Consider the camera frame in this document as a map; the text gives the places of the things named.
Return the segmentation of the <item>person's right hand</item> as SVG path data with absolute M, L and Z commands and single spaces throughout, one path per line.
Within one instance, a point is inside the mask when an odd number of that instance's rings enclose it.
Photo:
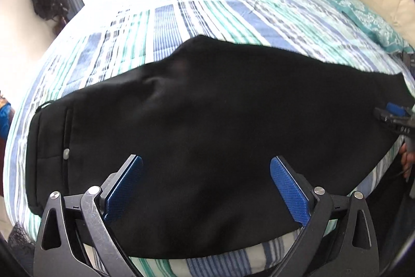
M 401 165 L 403 171 L 403 177 L 408 179 L 411 172 L 411 167 L 414 164 L 414 152 L 409 152 L 406 147 L 406 143 L 403 143 L 399 149 L 401 155 Z

